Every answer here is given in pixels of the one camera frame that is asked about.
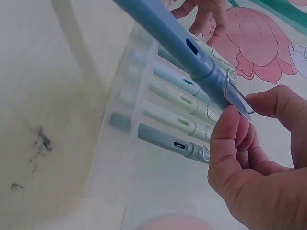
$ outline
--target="pen cap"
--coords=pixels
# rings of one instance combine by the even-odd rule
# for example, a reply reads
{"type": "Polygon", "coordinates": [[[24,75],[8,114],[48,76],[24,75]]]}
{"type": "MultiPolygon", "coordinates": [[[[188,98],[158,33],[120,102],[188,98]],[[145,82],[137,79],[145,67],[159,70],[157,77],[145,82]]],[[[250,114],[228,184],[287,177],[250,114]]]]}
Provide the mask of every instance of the pen cap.
{"type": "Polygon", "coordinates": [[[233,104],[241,112],[241,114],[250,121],[250,115],[240,100],[240,97],[237,95],[235,89],[230,83],[227,82],[227,79],[221,72],[220,68],[211,59],[208,61],[213,63],[212,72],[209,75],[203,75],[202,78],[192,77],[192,79],[202,90],[207,92],[208,96],[212,98],[221,109],[225,109],[229,104],[233,104]]]}

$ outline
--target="blue pen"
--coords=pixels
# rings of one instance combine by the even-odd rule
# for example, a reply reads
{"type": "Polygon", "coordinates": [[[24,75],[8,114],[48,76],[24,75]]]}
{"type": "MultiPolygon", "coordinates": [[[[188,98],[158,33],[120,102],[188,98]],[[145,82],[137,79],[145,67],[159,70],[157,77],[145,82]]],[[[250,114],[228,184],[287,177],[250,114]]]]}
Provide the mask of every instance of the blue pen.
{"type": "Polygon", "coordinates": [[[191,78],[221,108],[233,104],[250,122],[250,113],[217,64],[196,44],[193,37],[159,0],[113,0],[144,27],[183,67],[191,78]]]}

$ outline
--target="pink flower print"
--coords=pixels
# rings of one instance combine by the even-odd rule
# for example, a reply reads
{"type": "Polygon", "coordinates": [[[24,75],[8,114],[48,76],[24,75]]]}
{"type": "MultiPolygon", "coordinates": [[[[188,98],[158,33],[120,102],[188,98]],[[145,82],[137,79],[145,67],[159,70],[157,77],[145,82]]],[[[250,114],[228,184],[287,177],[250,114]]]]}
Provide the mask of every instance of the pink flower print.
{"type": "MultiPolygon", "coordinates": [[[[253,79],[256,74],[276,84],[282,72],[294,75],[297,70],[290,56],[291,41],[270,17],[250,8],[227,10],[227,33],[214,48],[235,68],[238,75],[253,79]]],[[[212,35],[216,24],[211,17],[203,36],[212,35]]]]}
{"type": "Polygon", "coordinates": [[[307,0],[288,0],[290,3],[298,6],[306,6],[307,0]]]}

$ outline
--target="metal clip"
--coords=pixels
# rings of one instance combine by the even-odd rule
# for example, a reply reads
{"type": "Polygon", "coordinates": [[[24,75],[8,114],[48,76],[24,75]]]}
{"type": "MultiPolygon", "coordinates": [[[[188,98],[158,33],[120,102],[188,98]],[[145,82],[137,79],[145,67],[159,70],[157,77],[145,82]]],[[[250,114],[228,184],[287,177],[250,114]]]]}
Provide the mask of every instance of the metal clip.
{"type": "MultiPolygon", "coordinates": [[[[227,90],[228,90],[228,86],[229,84],[235,89],[235,91],[242,97],[242,99],[251,107],[251,105],[249,104],[248,100],[246,99],[246,97],[238,90],[238,88],[230,81],[230,78],[229,78],[229,68],[227,69],[227,72],[226,72],[226,82],[225,82],[225,87],[224,87],[224,97],[225,99],[231,103],[235,108],[237,108],[239,110],[239,108],[234,104],[232,103],[232,101],[228,98],[227,96],[227,90]]],[[[252,111],[247,111],[248,114],[253,114],[255,111],[252,110],[252,111]]]]}

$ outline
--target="white pen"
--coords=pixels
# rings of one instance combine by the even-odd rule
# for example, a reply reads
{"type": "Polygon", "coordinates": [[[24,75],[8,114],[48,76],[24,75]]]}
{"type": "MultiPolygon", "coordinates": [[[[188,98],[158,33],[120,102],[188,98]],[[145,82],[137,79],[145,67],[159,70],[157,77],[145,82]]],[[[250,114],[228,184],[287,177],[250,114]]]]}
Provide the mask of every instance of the white pen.
{"type": "Polygon", "coordinates": [[[198,103],[154,77],[151,77],[150,79],[149,90],[213,126],[222,113],[220,110],[213,108],[208,104],[198,103]]]}
{"type": "MultiPolygon", "coordinates": [[[[118,97],[125,104],[133,104],[135,101],[135,98],[126,91],[120,91],[118,97]]],[[[143,114],[198,140],[210,142],[213,130],[210,125],[198,124],[146,100],[143,103],[143,114]]]]}

